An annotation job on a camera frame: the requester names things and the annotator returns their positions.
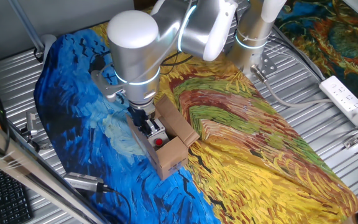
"metal bracket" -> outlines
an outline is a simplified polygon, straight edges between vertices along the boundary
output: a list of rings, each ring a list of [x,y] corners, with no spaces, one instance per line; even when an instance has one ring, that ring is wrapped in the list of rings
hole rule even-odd
[[[346,149],[350,149],[352,146],[358,144],[357,138],[353,137],[347,140],[343,145],[345,145]]]
[[[91,78],[108,101],[114,102],[117,98],[117,93],[122,91],[122,87],[110,85],[99,72],[99,70],[93,70],[91,72]]]
[[[277,66],[265,53],[262,54],[262,66],[260,67],[260,70],[265,76],[277,71]]]

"blue painted cloth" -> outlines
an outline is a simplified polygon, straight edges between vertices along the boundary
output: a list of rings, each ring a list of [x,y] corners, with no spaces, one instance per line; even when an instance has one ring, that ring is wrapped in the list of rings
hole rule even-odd
[[[111,57],[93,30],[60,37],[50,49],[34,98],[42,124],[67,172],[102,178],[131,203],[132,223],[219,223],[213,206],[199,192],[191,174],[181,169],[162,182],[126,122],[128,102],[107,101],[90,77],[96,59]],[[103,74],[117,83],[114,70]],[[106,193],[99,211],[128,220],[128,208],[118,195]]]

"box flap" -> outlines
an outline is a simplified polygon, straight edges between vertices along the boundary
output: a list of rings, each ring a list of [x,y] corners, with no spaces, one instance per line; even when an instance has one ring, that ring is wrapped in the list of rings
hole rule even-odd
[[[174,129],[177,136],[185,143],[185,146],[190,147],[200,138],[166,95],[163,95],[160,101],[155,104],[155,108],[158,110],[158,113],[164,117],[164,120],[169,126]]]
[[[155,152],[153,146],[147,140],[146,136],[144,136],[144,134],[137,129],[134,122],[127,114],[126,117],[127,117],[129,128],[131,129],[132,135],[134,136],[134,139],[137,142],[137,144],[140,146],[140,148],[142,148],[144,153],[148,153],[150,155],[150,157],[155,162],[155,164],[159,164],[160,161],[158,159],[157,153]]]
[[[188,156],[188,148],[184,145],[180,138],[176,137],[166,143],[164,147],[157,150],[158,159],[161,167],[171,166],[184,160]]]

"fabric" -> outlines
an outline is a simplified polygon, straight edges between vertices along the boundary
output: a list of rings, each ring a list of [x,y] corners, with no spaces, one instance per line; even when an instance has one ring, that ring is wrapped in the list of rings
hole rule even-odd
[[[358,13],[343,0],[288,0],[276,25],[358,97]]]
[[[160,181],[131,136],[127,100],[108,102],[90,77],[111,62],[107,44],[106,24],[60,37],[34,96],[65,170],[124,194],[132,223],[338,223],[358,210],[356,196],[223,55],[161,75],[155,100],[166,94],[201,137],[189,164]],[[103,75],[116,84],[113,74]],[[128,219],[117,195],[90,200]]]

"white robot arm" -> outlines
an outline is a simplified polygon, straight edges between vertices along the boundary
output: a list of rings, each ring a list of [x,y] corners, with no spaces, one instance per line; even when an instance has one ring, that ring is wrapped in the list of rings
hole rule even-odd
[[[109,85],[100,71],[91,76],[110,101],[121,92],[129,100],[134,123],[148,137],[167,139],[163,126],[153,119],[153,99],[158,91],[160,64],[173,50],[205,61],[222,52],[240,0],[159,0],[151,14],[126,11],[113,17],[107,35],[119,85]],[[257,64],[273,22],[285,0],[250,0],[240,21],[232,50],[244,67]]]
[[[111,101],[123,92],[130,105],[152,114],[162,60],[173,50],[212,61],[222,51],[238,7],[235,0],[159,0],[151,14],[125,11],[108,25],[112,60],[120,85],[108,85],[103,76],[92,77]]]

